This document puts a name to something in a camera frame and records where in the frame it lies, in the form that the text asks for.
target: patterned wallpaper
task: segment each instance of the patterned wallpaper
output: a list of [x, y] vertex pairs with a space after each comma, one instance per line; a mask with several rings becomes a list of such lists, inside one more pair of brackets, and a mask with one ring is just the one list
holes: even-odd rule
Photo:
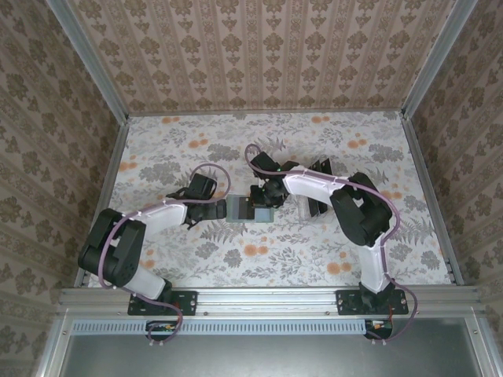
[[454, 0], [71, 0], [135, 115], [400, 108]]
[[413, 117], [464, 278], [503, 350], [503, 2], [479, 0]]
[[117, 132], [44, 1], [0, 1], [0, 375], [30, 375]]

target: vent grille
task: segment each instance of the vent grille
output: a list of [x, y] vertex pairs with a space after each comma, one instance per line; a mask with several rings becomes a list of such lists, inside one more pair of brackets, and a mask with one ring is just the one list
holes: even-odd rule
[[[145, 335], [147, 320], [76, 320], [72, 335]], [[153, 331], [153, 334], [166, 334]], [[364, 320], [184, 320], [180, 335], [354, 335]]]

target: wire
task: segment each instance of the wire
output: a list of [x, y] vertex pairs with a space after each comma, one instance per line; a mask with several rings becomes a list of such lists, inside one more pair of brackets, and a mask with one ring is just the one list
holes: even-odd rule
[[[231, 186], [231, 180], [230, 180], [229, 172], [227, 170], [225, 170], [223, 167], [221, 167], [220, 165], [217, 165], [216, 163], [202, 163], [202, 164], [200, 164], [198, 167], [196, 167], [192, 171], [192, 173], [190, 174], [190, 179], [192, 179], [193, 176], [194, 176], [194, 174], [196, 173], [196, 171], [198, 171], [202, 167], [216, 167], [216, 168], [220, 169], [226, 175], [226, 178], [227, 178], [227, 189], [224, 192], [224, 194], [222, 196], [220, 196], [219, 198], [211, 198], [211, 199], [207, 199], [207, 200], [198, 200], [198, 199], [163, 200], [162, 202], [160, 202], [158, 204], [154, 204], [154, 205], [152, 205], [150, 207], [146, 207], [146, 208], [144, 208], [142, 210], [136, 210], [134, 212], [130, 212], [129, 214], [125, 214], [114, 225], [114, 227], [112, 228], [112, 230], [108, 234], [108, 237], [107, 237], [107, 239], [105, 241], [105, 244], [103, 245], [103, 249], [101, 250], [100, 261], [98, 262], [98, 267], [97, 267], [97, 278], [98, 278], [98, 280], [100, 282], [100, 285], [104, 289], [110, 289], [110, 288], [114, 288], [115, 287], [113, 284], [106, 284], [105, 283], [105, 279], [103, 277], [103, 268], [105, 267], [105, 259], [106, 259], [107, 253], [108, 253], [108, 249], [110, 248], [110, 243], [112, 242], [112, 240], [113, 240], [115, 234], [117, 233], [117, 231], [120, 229], [120, 227], [127, 220], [129, 220], [130, 218], [134, 218], [136, 216], [142, 216], [142, 215], [150, 214], [150, 213], [152, 213], [154, 211], [157, 211], [159, 209], [162, 209], [164, 207], [168, 207], [171, 204], [214, 203], [214, 202], [218, 202], [219, 200], [222, 199], [222, 197], [225, 197], [229, 193], [230, 186]], [[143, 300], [143, 301], [145, 301], [145, 302], [147, 302], [149, 304], [157, 305], [157, 306], [163, 306], [163, 307], [166, 307], [168, 309], [174, 310], [178, 314], [178, 323], [177, 323], [176, 328], [173, 330], [173, 332], [166, 339], [164, 339], [162, 342], [157, 342], [154, 339], [152, 339], [152, 336], [151, 336], [152, 335], [152, 328], [149, 329], [149, 333], [147, 335], [147, 338], [150, 340], [150, 342], [152, 344], [153, 343], [164, 344], [165, 342], [169, 342], [170, 340], [172, 340], [174, 338], [174, 336], [180, 330], [180, 328], [182, 326], [182, 322], [183, 322], [183, 314], [182, 314], [182, 311], [179, 308], [177, 308], [176, 306], [173, 306], [172, 304], [168, 304], [166, 302], [158, 302], [158, 301], [151, 300], [150, 298], [146, 298], [143, 295], [137, 295], [136, 292], [133, 292], [133, 291], [131, 291], [131, 290], [125, 288], [125, 287], [122, 287], [122, 289], [125, 290], [125, 291], [127, 291], [127, 292], [129, 292], [129, 293], [131, 293], [131, 294], [133, 294], [133, 295], [136, 295], [136, 297], [140, 298], [141, 300]]]
[[[328, 178], [327, 175], [325, 174], [320, 174], [316, 171], [313, 171], [313, 170], [309, 170], [309, 169], [306, 169], [304, 168], [304, 170], [289, 170], [289, 171], [267, 171], [267, 170], [262, 170], [262, 169], [259, 169], [258, 167], [254, 166], [252, 164], [252, 162], [250, 161], [249, 157], [248, 157], [248, 153], [250, 151], [250, 148], [255, 148], [257, 149], [259, 152], [262, 151], [262, 149], [257, 145], [257, 144], [248, 144], [246, 146], [246, 148], [244, 149], [244, 159], [246, 160], [246, 163], [255, 171], [259, 172], [259, 173], [262, 173], [262, 174], [267, 174], [267, 175], [291, 175], [291, 174], [303, 174], [303, 175], [307, 175], [307, 176], [310, 176], [310, 177], [314, 177], [314, 178], [319, 178], [319, 179], [322, 179], [324, 181], [329, 181], [329, 182], [332, 182], [332, 183], [340, 183], [342, 185], [349, 185], [349, 186], [352, 186], [356, 189], [361, 189], [363, 191], [367, 191], [371, 194], [373, 194], [374, 196], [377, 196], [379, 199], [383, 200], [390, 208], [391, 210], [393, 211], [393, 214], [395, 215], [396, 217], [396, 223], [395, 223], [395, 226], [391, 229], [390, 232], [388, 232], [380, 241], [380, 257], [381, 257], [381, 260], [383, 262], [383, 271], [384, 271], [384, 276], [386, 277], [386, 279], [388, 279], [390, 281], [390, 283], [394, 284], [396, 287], [404, 290], [405, 292], [409, 293], [409, 295], [412, 296], [413, 300], [414, 300], [414, 307], [413, 307], [413, 311], [412, 313], [410, 314], [410, 317], [409, 319], [407, 320], [407, 323], [406, 325], [402, 328], [402, 330], [400, 330], [398, 332], [398, 334], [396, 335], [393, 335], [391, 336], [390, 338], [388, 339], [385, 339], [386, 342], [390, 342], [392, 340], [395, 340], [397, 339], [397, 337], [399, 337], [400, 335], [402, 335], [404, 333], [404, 331], [409, 328], [409, 326], [412, 324], [412, 322], [414, 321], [414, 318], [416, 317], [416, 314], [417, 314], [417, 306], [418, 306], [418, 302], [417, 302], [417, 296], [406, 286], [404, 285], [401, 285], [399, 283], [397, 283], [395, 281], [395, 279], [393, 279], [388, 271], [387, 271], [387, 263], [386, 263], [386, 250], [384, 248], [384, 245], [386, 243], [386, 241], [388, 241], [390, 238], [393, 237], [393, 235], [398, 231], [398, 228], [400, 228], [400, 212], [398, 212], [398, 209], [397, 207], [386, 197], [384, 196], [383, 194], [381, 194], [380, 192], [378, 192], [377, 190], [374, 190], [370, 187], [367, 187], [365, 185], [360, 185], [359, 183], [354, 183], [354, 182], [351, 182], [351, 181], [348, 181], [346, 179], [341, 179], [341, 178], [336, 178], [336, 179], [330, 179]], [[378, 335], [376, 334], [373, 334], [371, 333], [370, 331], [368, 331], [368, 333], [370, 333], [372, 336], [376, 336], [377, 339], [380, 339], [380, 340], [383, 340], [384, 342], [384, 339], [381, 339]]]

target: floral wallpaper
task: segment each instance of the floral wallpaper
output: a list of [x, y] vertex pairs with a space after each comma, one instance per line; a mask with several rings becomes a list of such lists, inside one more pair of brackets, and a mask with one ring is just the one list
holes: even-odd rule
[[[244, 161], [250, 142], [280, 163], [308, 167], [330, 158], [334, 174], [368, 174], [401, 211], [402, 227], [387, 245], [392, 276], [406, 284], [450, 283], [397, 112], [138, 117], [129, 125], [112, 208], [155, 203], [187, 186], [191, 170], [205, 162], [229, 171], [231, 194], [247, 195], [257, 182]], [[203, 172], [218, 180], [215, 195], [223, 195], [223, 173]], [[290, 196], [273, 223], [220, 220], [166, 229], [145, 239], [141, 263], [177, 287], [357, 284], [358, 247], [342, 234], [333, 210], [301, 220], [301, 200]]]
[[30, 375], [117, 124], [44, 1], [0, 1], [0, 375]]
[[400, 108], [454, 0], [71, 0], [131, 114]]
[[464, 278], [503, 350], [503, 2], [479, 0], [413, 116]]

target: floral tablecloth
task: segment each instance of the floral tablecloth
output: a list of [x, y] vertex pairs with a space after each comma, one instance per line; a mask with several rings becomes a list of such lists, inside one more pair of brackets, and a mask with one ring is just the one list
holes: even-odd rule
[[[391, 275], [405, 284], [448, 284], [446, 266], [397, 112], [187, 115], [129, 119], [130, 131], [110, 207], [128, 212], [188, 184], [190, 171], [218, 163], [231, 193], [256, 184], [244, 147], [258, 144], [279, 163], [309, 166], [330, 158], [338, 175], [361, 171], [394, 200], [402, 227], [387, 245]], [[215, 169], [216, 195], [226, 180]], [[355, 285], [358, 248], [330, 210], [300, 221], [299, 198], [275, 212], [274, 223], [206, 221], [166, 229], [146, 239], [141, 264], [176, 287], [294, 287]], [[90, 286], [97, 286], [96, 280]]]

